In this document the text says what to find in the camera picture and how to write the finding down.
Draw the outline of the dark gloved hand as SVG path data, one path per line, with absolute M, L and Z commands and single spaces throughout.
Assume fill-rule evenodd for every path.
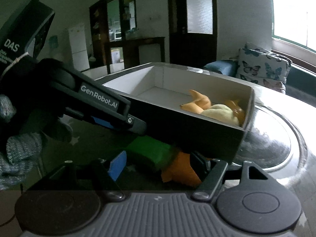
M 33 110 L 17 110 L 1 95 L 1 190 L 22 183 L 47 142 L 47 137 L 72 140 L 71 126 L 59 117 L 45 117 Z

